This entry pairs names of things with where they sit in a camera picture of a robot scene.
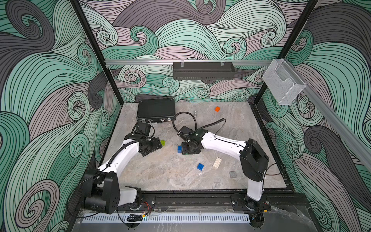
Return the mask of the black wall tray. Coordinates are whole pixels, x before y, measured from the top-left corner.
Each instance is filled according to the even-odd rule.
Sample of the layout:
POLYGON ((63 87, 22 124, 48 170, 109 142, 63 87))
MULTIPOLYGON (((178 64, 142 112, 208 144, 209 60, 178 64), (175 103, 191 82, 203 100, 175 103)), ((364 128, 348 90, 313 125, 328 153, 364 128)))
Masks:
POLYGON ((224 65, 219 63, 184 63, 175 62, 173 64, 174 80, 232 80, 236 70, 233 63, 226 62, 224 65))

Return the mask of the clear plastic wall bin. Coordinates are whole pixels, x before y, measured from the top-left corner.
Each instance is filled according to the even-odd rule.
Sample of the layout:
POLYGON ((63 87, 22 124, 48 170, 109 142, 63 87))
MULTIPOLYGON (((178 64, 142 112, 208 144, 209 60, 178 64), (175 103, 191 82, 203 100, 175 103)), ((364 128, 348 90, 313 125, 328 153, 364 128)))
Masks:
POLYGON ((279 105, 290 105, 306 87, 298 71, 285 59, 272 60, 263 81, 279 105))

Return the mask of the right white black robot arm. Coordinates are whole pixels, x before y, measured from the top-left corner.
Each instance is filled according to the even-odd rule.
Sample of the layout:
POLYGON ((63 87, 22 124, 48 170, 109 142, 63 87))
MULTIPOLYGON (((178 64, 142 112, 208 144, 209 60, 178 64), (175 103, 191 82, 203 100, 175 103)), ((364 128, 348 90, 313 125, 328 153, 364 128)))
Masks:
POLYGON ((177 135, 184 140, 183 155, 200 154, 202 149, 209 149, 239 160, 243 174, 248 179, 247 197, 255 202, 261 200, 263 182, 270 159, 256 140, 232 140, 205 129, 192 130, 186 126, 183 126, 177 135))

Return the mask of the aluminium wall rail back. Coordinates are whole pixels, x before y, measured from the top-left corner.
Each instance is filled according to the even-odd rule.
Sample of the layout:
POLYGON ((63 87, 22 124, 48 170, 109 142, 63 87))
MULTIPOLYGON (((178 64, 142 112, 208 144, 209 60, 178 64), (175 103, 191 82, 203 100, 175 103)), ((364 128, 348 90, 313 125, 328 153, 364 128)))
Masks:
POLYGON ((184 63, 219 63, 224 65, 231 62, 237 66, 269 66, 270 61, 261 60, 105 60, 106 65, 173 65, 175 62, 184 63))

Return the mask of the grey lego plate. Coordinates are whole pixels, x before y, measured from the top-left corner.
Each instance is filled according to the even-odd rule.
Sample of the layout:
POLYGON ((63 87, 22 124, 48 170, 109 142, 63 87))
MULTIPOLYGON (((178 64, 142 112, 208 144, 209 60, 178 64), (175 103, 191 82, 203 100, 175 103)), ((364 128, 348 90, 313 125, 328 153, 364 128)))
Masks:
POLYGON ((230 178, 237 178, 237 174, 235 171, 230 171, 229 174, 230 174, 230 178))

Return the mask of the aluminium wall rail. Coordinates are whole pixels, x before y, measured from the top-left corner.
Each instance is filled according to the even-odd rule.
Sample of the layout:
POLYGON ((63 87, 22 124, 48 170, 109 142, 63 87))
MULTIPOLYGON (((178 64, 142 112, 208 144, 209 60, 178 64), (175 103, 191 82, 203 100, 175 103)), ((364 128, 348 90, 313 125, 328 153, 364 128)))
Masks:
POLYGON ((237 66, 269 66, 270 61, 261 60, 105 60, 106 65, 173 65, 175 62, 184 63, 219 63, 224 65, 231 62, 237 66))
POLYGON ((327 124, 341 137, 354 156, 370 171, 371 149, 336 114, 335 97, 322 75, 305 64, 295 67, 289 63, 289 67, 295 73, 294 78, 296 80, 300 79, 306 85, 303 89, 304 94, 312 100, 312 103, 326 119, 327 124))

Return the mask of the black hard case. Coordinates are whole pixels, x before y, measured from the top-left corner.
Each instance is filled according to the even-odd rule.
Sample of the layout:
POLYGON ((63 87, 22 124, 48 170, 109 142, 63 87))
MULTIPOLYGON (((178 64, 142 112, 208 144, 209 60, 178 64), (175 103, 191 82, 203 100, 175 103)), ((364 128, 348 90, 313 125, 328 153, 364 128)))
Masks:
POLYGON ((163 123, 173 121, 175 114, 174 99, 142 100, 136 118, 143 123, 163 123))

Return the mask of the aluminium wall rail right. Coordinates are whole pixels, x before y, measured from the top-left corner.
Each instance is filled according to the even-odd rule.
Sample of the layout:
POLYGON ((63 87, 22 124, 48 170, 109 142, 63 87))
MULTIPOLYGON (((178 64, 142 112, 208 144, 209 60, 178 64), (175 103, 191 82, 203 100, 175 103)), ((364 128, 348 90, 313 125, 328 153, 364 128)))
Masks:
POLYGON ((327 124, 341 137, 354 156, 370 171, 371 149, 336 114, 335 97, 322 75, 305 64, 295 67, 289 63, 289 67, 295 73, 294 78, 296 80, 300 79, 306 85, 303 89, 304 94, 312 100, 312 103, 326 119, 327 124))

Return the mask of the white lego brick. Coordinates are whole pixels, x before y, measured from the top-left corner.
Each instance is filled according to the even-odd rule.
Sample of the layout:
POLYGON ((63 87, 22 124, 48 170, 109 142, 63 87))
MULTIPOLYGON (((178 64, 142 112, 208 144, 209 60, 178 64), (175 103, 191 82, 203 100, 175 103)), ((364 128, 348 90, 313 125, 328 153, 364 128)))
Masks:
POLYGON ((216 169, 218 169, 219 166, 220 166, 220 164, 221 164, 221 162, 222 162, 222 159, 219 158, 219 157, 217 157, 216 160, 215 160, 215 162, 213 163, 213 167, 216 168, 216 169))

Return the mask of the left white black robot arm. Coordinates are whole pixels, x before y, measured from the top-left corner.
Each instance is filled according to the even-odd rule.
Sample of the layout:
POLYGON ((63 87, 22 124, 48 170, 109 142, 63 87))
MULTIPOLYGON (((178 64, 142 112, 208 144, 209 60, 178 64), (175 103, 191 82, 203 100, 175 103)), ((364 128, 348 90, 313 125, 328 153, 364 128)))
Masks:
POLYGON ((155 129, 151 124, 137 122, 125 136, 122 146, 107 162, 84 174, 81 195, 83 209, 112 214, 124 205, 141 207, 141 189, 121 188, 119 177, 136 154, 146 156, 162 148, 160 139, 154 135, 155 129))

